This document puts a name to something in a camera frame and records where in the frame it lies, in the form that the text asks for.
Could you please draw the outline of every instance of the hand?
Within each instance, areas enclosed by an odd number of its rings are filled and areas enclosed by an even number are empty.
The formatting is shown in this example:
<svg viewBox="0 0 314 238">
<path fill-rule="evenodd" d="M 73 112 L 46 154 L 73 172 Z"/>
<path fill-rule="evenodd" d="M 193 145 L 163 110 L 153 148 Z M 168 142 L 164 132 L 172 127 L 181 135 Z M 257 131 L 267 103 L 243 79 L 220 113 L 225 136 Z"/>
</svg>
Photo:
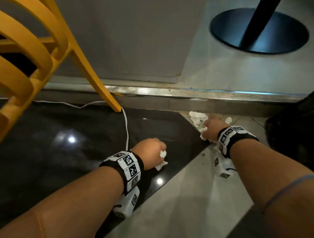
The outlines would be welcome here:
<svg viewBox="0 0 314 238">
<path fill-rule="evenodd" d="M 153 138 L 141 141 L 131 151 L 142 159 L 144 170 L 149 170 L 164 162 L 164 158 L 160 157 L 160 151 L 165 151 L 166 147 L 165 143 Z"/>
<path fill-rule="evenodd" d="M 229 125 L 214 115 L 209 115 L 208 120 L 204 122 L 207 131 L 202 132 L 204 138 L 217 142 L 218 133 Z"/>
</svg>

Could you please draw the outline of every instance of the person's left hand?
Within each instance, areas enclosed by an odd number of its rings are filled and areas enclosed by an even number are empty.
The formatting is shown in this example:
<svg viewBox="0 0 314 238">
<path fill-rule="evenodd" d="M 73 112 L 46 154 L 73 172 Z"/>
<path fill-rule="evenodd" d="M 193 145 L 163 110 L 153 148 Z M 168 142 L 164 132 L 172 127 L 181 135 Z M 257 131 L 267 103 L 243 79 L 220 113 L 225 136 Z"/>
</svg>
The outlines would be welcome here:
<svg viewBox="0 0 314 238">
<path fill-rule="evenodd" d="M 160 157 L 160 151 L 165 151 L 166 147 L 159 139 L 151 138 L 141 141 L 131 151 L 142 159 L 144 170 L 149 170 L 164 162 L 164 158 Z"/>
</svg>

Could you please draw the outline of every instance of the black bag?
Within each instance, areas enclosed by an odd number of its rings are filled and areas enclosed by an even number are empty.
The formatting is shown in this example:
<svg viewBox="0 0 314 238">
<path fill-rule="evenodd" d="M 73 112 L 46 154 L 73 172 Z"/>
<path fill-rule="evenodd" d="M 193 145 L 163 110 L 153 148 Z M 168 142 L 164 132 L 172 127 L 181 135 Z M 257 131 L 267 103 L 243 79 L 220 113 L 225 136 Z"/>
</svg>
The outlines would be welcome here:
<svg viewBox="0 0 314 238">
<path fill-rule="evenodd" d="M 265 129 L 273 150 L 314 171 L 314 92 L 267 119 Z"/>
</svg>

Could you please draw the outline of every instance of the wooden chair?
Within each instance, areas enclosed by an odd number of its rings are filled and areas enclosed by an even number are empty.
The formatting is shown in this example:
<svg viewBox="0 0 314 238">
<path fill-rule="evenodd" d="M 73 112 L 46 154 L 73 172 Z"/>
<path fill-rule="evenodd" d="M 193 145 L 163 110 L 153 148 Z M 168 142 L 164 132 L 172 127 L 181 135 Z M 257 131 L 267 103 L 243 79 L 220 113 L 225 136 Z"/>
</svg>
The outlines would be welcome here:
<svg viewBox="0 0 314 238">
<path fill-rule="evenodd" d="M 0 11 L 0 53 L 24 53 L 37 67 L 27 77 L 0 56 L 0 89 L 9 98 L 0 110 L 0 141 L 45 86 L 61 62 L 71 55 L 83 70 L 89 83 L 115 112 L 121 106 L 101 83 L 87 61 L 54 0 L 9 0 L 25 8 L 49 31 L 51 37 L 37 38 L 21 23 Z"/>
</svg>

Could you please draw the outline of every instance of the tile floor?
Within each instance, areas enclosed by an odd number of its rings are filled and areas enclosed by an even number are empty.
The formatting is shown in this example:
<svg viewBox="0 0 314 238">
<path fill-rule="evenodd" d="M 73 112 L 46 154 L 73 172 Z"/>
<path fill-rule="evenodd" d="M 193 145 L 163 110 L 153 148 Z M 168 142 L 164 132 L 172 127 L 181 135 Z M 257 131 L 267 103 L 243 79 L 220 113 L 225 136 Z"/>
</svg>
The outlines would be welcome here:
<svg viewBox="0 0 314 238">
<path fill-rule="evenodd" d="M 181 115 L 189 120 L 188 112 Z M 217 116 L 224 120 L 229 115 Z M 231 118 L 231 124 L 243 126 L 266 143 L 265 118 Z M 107 238 L 227 237 L 253 202 L 237 174 L 230 180 L 214 176 L 214 154 L 212 146 L 206 148 Z"/>
<path fill-rule="evenodd" d="M 310 32 L 309 41 L 299 50 L 282 55 L 258 55 L 238 51 L 218 42 L 210 34 L 210 21 L 219 13 L 255 8 L 259 0 L 208 0 L 204 17 L 195 34 L 178 83 L 165 84 L 130 80 L 103 79 L 105 85 L 238 90 L 308 94 L 314 81 L 314 2 L 281 1 L 277 10 L 301 21 Z M 55 76 L 51 82 L 82 83 L 84 78 Z"/>
</svg>

